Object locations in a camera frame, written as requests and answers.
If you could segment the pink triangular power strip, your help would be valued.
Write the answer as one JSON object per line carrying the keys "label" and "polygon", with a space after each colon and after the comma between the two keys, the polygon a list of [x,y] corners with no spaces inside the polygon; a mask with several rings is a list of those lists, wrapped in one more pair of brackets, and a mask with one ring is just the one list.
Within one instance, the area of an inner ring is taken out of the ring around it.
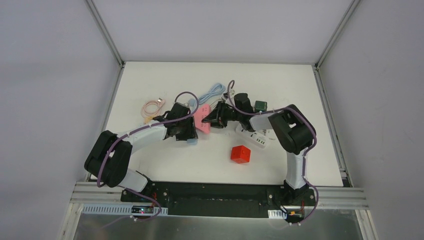
{"label": "pink triangular power strip", "polygon": [[209,122],[202,122],[202,120],[211,113],[211,107],[209,104],[205,103],[201,105],[197,111],[194,113],[194,125],[197,130],[204,134],[209,134],[211,132],[211,125]]}

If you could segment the green cube socket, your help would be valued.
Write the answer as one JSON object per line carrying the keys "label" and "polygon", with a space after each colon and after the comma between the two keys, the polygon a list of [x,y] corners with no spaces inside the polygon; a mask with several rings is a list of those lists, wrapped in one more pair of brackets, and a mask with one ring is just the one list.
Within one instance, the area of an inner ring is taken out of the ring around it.
{"label": "green cube socket", "polygon": [[268,103],[266,101],[256,100],[254,103],[254,112],[261,113],[266,112],[268,109]]}

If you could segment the white power strip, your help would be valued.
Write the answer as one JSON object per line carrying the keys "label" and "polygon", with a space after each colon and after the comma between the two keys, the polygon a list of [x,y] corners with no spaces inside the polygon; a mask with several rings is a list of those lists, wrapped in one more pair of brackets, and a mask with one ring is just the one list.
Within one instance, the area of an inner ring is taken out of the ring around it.
{"label": "white power strip", "polygon": [[235,133],[239,137],[244,139],[245,141],[247,141],[247,142],[249,142],[249,143],[251,143],[251,144],[253,144],[253,145],[255,145],[255,146],[257,146],[261,149],[265,149],[270,143],[270,139],[266,135],[264,135],[264,134],[262,134],[258,131],[255,131],[255,132],[247,131],[247,130],[243,129],[243,127],[240,123],[236,126]]}

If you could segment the red cube socket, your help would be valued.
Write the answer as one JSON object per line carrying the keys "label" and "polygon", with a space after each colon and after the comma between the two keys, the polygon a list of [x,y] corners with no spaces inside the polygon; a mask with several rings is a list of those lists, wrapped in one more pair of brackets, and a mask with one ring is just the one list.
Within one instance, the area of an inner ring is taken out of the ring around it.
{"label": "red cube socket", "polygon": [[244,146],[234,146],[231,150],[230,159],[237,164],[246,164],[250,162],[251,150]]}

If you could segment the white plug adapter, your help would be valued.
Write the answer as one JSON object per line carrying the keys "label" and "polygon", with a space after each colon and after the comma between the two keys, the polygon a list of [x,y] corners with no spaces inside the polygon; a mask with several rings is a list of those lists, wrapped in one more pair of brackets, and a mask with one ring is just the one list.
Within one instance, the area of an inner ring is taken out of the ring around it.
{"label": "white plug adapter", "polygon": [[277,136],[272,129],[266,129],[264,130],[264,135],[271,141],[275,141],[277,139]]}

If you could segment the light blue plug box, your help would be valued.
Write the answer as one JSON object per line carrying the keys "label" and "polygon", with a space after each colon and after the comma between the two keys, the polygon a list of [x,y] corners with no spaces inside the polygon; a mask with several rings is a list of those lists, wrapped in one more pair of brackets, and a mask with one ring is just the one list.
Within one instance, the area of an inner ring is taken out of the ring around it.
{"label": "light blue plug box", "polygon": [[189,144],[189,145],[195,146],[195,145],[197,145],[197,144],[198,144],[198,139],[196,139],[196,138],[191,138],[191,139],[187,139],[187,140],[186,140],[186,142],[187,142],[187,144]]}

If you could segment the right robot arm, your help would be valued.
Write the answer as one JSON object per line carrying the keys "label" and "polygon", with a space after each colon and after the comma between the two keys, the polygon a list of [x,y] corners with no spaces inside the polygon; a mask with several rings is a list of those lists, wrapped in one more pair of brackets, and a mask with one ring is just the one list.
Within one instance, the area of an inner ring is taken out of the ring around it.
{"label": "right robot arm", "polygon": [[306,155],[316,145],[317,133],[294,104],[279,110],[261,111],[252,106],[247,93],[238,93],[227,101],[219,101],[201,121],[217,129],[227,127],[230,121],[239,122],[251,135],[272,130],[287,156],[284,200],[290,205],[303,200],[310,186],[305,179]]}

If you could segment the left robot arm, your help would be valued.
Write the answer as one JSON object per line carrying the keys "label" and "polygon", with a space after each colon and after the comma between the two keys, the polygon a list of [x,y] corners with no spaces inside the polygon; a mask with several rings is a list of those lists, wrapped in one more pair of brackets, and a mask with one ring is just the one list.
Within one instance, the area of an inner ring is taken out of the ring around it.
{"label": "left robot arm", "polygon": [[131,155],[153,143],[174,137],[176,141],[195,140],[198,135],[190,108],[179,102],[171,110],[153,118],[149,123],[120,134],[103,131],[97,138],[84,169],[94,175],[99,185],[133,190],[140,202],[152,198],[149,178],[129,168]]}

